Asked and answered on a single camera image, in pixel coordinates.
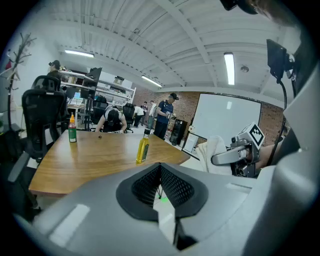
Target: yellow bottle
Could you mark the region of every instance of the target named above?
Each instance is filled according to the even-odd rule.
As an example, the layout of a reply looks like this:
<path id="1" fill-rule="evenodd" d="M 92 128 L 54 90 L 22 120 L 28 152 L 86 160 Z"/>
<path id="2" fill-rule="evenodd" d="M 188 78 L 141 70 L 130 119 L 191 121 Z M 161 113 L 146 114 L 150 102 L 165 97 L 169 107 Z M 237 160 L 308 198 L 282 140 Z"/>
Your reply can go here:
<path id="1" fill-rule="evenodd" d="M 146 160 L 149 148 L 150 129 L 144 130 L 143 138 L 140 140 L 138 153 L 136 154 L 136 162 L 141 164 Z"/>

